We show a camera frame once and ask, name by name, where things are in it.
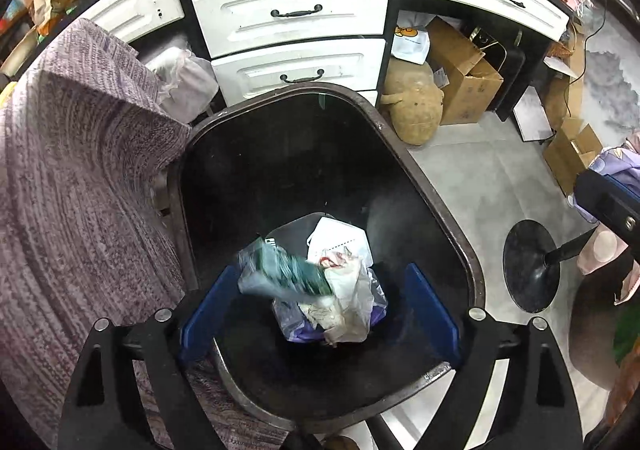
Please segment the green white tissue box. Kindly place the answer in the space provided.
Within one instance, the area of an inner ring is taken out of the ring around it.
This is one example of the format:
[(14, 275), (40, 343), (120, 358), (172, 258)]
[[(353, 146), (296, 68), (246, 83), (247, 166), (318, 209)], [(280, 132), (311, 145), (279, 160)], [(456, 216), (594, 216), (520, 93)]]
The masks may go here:
[(238, 267), (242, 294), (304, 304), (333, 295), (322, 267), (263, 238), (239, 252)]

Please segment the purple plastic pouch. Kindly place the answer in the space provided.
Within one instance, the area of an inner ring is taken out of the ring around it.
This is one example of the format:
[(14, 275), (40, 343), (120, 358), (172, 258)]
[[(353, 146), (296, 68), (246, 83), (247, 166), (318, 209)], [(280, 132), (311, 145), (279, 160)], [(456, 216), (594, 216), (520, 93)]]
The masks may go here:
[(361, 343), (375, 326), (386, 316), (387, 300), (374, 300), (370, 317), (364, 322), (355, 311), (339, 311), (336, 307), (322, 308), (309, 305), (290, 304), (273, 300), (271, 308), (280, 330), (288, 342)]

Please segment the white red plastic bag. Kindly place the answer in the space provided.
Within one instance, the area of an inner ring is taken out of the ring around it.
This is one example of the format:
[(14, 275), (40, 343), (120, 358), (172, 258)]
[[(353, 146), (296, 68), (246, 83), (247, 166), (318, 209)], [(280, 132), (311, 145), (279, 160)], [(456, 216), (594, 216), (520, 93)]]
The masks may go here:
[(336, 307), (339, 311), (355, 311), (364, 322), (370, 317), (374, 300), (386, 299), (372, 269), (349, 254), (332, 254), (319, 262), (333, 295), (314, 303), (299, 304), (322, 308)]

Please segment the white face mask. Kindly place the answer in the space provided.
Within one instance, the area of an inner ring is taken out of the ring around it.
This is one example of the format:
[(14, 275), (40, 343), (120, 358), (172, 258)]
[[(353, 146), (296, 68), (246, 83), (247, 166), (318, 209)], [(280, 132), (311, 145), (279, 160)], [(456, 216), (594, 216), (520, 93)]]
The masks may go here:
[(367, 233), (347, 222), (324, 216), (307, 238), (307, 259), (320, 262), (332, 254), (349, 254), (360, 259), (367, 268), (374, 264)]

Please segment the black stool base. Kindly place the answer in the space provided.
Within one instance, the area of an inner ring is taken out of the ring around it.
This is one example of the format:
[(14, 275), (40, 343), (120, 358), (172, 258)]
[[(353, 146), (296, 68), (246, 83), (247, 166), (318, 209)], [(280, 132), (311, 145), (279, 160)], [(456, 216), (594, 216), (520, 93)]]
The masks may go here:
[(540, 222), (517, 222), (506, 236), (502, 252), (504, 283), (516, 306), (529, 314), (548, 308), (558, 292), (562, 262), (577, 257), (595, 231), (556, 246)]

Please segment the cardboard box on floor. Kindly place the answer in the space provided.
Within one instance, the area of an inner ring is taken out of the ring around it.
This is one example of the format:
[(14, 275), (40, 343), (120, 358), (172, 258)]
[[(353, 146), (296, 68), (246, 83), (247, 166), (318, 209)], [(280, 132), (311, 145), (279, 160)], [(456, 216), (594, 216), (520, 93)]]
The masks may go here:
[(448, 84), (442, 88), (442, 125), (480, 120), (502, 85), (502, 76), (485, 60), (485, 53), (440, 17), (427, 25), (433, 72), (443, 69)]

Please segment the burlap sack on floor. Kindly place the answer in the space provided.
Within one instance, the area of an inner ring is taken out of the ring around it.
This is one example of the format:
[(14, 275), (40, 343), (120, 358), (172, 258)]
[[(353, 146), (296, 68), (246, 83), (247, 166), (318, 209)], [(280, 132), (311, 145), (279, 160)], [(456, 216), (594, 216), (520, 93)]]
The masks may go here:
[(400, 140), (420, 147), (430, 140), (442, 120), (444, 92), (437, 87), (427, 63), (390, 58), (380, 103)]

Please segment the purple striped tablecloth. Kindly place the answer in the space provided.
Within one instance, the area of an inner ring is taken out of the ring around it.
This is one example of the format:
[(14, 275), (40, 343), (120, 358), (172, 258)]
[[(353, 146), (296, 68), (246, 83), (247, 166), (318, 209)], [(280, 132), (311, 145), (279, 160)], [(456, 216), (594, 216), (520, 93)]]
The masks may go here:
[(210, 351), (238, 298), (231, 267), (189, 291), (152, 179), (190, 129), (125, 42), (79, 19), (43, 51), (1, 110), (1, 381), (58, 448), (65, 394), (99, 319), (133, 326), (168, 308), (176, 353), (229, 449), (277, 449), (284, 433), (233, 401)]

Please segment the white drawer cabinet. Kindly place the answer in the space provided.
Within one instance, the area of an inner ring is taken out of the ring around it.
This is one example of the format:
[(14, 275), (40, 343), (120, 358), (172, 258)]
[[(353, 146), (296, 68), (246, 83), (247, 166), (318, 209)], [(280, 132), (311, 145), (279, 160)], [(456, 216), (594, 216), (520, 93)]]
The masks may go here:
[(388, 0), (192, 0), (224, 101), (305, 82), (378, 88)]

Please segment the white plastic bag on chair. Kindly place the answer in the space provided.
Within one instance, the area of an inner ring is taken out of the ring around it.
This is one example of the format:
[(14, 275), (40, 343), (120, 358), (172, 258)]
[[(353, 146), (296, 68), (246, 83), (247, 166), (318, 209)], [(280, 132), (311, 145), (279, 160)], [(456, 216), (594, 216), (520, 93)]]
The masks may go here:
[(160, 108), (180, 123), (193, 122), (218, 92), (212, 64), (190, 49), (171, 46), (145, 66), (160, 80)]

